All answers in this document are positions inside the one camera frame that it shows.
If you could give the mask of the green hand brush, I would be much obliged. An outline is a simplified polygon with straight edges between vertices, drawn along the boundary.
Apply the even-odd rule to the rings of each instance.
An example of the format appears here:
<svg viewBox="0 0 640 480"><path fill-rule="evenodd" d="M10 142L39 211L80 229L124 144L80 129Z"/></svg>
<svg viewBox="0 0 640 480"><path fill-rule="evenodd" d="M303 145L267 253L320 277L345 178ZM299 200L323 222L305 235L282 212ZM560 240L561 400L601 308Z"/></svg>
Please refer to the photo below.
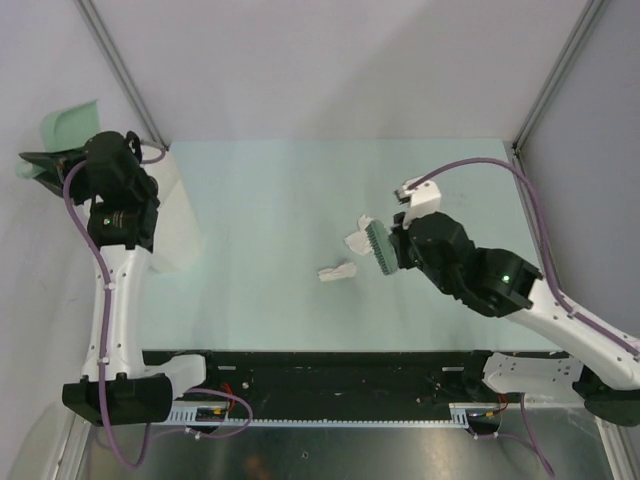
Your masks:
<svg viewBox="0 0 640 480"><path fill-rule="evenodd" d="M371 220L365 229L365 233L382 273L385 276L396 273L398 270L398 260L384 224L377 219Z"/></svg>

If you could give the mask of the green plastic dustpan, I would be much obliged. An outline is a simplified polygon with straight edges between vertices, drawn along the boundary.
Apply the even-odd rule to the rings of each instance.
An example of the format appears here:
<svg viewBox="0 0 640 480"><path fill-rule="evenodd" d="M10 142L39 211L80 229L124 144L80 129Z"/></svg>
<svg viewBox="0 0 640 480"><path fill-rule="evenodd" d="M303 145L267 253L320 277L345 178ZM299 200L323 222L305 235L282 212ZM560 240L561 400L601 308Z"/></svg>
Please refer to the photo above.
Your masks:
<svg viewBox="0 0 640 480"><path fill-rule="evenodd" d="M39 134L44 146L42 152L81 149L99 130L97 99L55 110L46 114L39 125ZM56 165L33 165L21 159L15 167L15 173L18 178L35 180L39 173L54 169Z"/></svg>

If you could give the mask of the paper scrap mid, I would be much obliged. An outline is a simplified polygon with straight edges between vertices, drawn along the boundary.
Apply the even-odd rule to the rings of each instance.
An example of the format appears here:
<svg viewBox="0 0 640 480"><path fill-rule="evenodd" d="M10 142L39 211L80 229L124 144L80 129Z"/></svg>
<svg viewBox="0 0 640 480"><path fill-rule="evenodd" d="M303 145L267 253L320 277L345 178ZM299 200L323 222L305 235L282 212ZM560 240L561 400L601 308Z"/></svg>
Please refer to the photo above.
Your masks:
<svg viewBox="0 0 640 480"><path fill-rule="evenodd" d="M366 233L366 229L371 223L372 218L367 215L361 215L357 220L357 230L344 238L346 246L355 254L366 256L372 252L372 248Z"/></svg>

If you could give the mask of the paper scrap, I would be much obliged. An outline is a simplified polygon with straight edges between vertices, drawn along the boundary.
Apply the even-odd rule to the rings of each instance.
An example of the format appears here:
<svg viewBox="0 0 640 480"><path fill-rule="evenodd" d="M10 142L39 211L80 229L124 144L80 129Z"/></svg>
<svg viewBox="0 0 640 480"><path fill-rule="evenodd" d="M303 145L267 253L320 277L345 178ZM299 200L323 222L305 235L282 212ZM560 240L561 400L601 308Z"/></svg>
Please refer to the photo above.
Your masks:
<svg viewBox="0 0 640 480"><path fill-rule="evenodd" d="M317 275L321 282L330 282L354 278L357 274L357 266L352 262L343 263L337 267L320 270Z"/></svg>

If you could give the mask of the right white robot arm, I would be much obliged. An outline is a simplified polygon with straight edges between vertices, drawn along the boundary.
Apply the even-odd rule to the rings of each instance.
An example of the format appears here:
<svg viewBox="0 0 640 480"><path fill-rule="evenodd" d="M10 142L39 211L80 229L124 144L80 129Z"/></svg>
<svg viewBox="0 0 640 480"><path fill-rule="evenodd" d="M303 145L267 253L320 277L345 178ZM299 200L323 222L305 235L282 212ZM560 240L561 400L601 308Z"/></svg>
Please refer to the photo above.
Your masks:
<svg viewBox="0 0 640 480"><path fill-rule="evenodd" d="M506 318L545 337L570 357L554 366L535 358L507 365L493 354L463 373L473 401L495 391L579 396L595 416L624 427L639 424L639 341L614 328L560 291L556 281L519 255L478 247L464 227L442 212L420 218L400 213L390 230L367 235L381 270L417 269L439 290L487 318Z"/></svg>

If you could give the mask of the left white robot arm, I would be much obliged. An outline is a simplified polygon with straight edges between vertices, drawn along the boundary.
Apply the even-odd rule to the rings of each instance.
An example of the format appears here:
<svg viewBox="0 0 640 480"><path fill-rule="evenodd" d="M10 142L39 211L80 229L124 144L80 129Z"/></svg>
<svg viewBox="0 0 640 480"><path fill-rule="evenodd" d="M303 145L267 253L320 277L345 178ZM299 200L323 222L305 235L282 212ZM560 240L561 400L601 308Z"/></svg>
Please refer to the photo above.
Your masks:
<svg viewBox="0 0 640 480"><path fill-rule="evenodd" d="M34 179L63 199L94 257L91 339L80 378L62 387L62 403L95 426L165 421L187 390L214 397L221 376L200 355L148 366L138 341L138 312L161 205L132 131L104 131L83 146L22 152Z"/></svg>

